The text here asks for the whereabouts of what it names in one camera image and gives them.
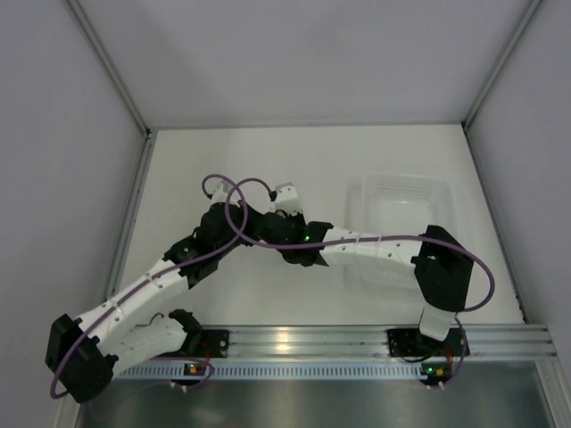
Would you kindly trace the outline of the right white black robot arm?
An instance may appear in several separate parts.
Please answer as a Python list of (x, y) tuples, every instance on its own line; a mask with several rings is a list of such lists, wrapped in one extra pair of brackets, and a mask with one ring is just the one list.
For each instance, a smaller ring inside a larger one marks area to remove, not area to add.
[(360, 234), (327, 222), (267, 213), (254, 237), (276, 245), (284, 260), (303, 267), (348, 266), (380, 286), (419, 289), (423, 308), (416, 341), (428, 354), (449, 342), (453, 318), (466, 307), (474, 261), (441, 226), (429, 225), (412, 238)]

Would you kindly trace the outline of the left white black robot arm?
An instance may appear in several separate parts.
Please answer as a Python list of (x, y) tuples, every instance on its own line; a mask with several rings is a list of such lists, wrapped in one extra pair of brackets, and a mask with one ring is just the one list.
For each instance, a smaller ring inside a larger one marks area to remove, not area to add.
[(136, 324), (163, 303), (212, 274), (219, 262), (244, 243), (230, 227), (235, 222), (253, 238), (263, 215), (249, 205), (213, 203), (187, 237), (172, 244), (132, 285), (78, 317), (63, 314), (50, 328), (46, 365), (54, 373), (53, 399), (66, 395), (79, 404), (94, 399), (126, 359), (112, 350)]

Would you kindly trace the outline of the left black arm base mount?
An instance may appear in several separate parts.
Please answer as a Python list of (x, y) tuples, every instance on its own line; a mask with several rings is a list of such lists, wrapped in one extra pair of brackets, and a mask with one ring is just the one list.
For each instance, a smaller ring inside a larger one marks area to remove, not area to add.
[(225, 329), (205, 329), (196, 348), (198, 358), (227, 358), (230, 331)]

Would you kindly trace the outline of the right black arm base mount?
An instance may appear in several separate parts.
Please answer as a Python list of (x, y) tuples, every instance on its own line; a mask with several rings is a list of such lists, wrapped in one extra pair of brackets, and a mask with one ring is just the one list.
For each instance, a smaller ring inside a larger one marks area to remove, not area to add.
[(420, 358), (426, 352), (416, 328), (394, 328), (387, 332), (389, 355), (398, 358)]

